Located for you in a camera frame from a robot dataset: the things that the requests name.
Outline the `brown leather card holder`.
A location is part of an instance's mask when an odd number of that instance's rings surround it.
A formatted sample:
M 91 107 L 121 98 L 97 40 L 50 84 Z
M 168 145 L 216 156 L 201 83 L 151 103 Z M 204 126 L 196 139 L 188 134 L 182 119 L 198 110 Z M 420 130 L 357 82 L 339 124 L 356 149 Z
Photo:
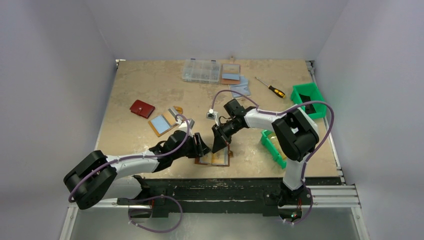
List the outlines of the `brown leather card holder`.
M 194 163 L 196 165 L 204 166 L 229 167 L 232 157 L 233 152 L 231 151 L 230 147 L 227 146 L 216 153 L 209 152 L 202 157 L 195 158 Z

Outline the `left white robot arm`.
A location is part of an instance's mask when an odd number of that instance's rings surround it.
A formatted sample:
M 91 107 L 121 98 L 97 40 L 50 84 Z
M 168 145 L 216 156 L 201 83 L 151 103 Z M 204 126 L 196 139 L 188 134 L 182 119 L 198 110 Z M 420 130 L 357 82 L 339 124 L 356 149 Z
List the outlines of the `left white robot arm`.
M 183 130 L 141 153 L 114 156 L 92 151 L 63 179 L 70 192 L 68 201 L 86 210 L 101 200 L 136 199 L 147 188 L 141 173 L 160 172 L 177 159 L 196 159 L 210 152 L 198 132 L 186 134 Z

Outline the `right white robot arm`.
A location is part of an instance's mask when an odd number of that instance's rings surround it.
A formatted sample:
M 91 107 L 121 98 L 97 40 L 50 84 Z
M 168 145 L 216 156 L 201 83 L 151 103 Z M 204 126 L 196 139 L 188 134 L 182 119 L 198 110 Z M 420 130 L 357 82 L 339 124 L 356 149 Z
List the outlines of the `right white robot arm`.
M 267 112 L 251 106 L 244 108 L 236 99 L 224 105 L 229 119 L 218 122 L 211 129 L 216 153 L 230 145 L 232 136 L 246 128 L 268 130 L 275 134 L 286 156 L 285 175 L 281 182 L 280 198 L 293 199 L 304 190 L 307 161 L 320 142 L 318 127 L 301 109 L 294 107 L 286 113 Z

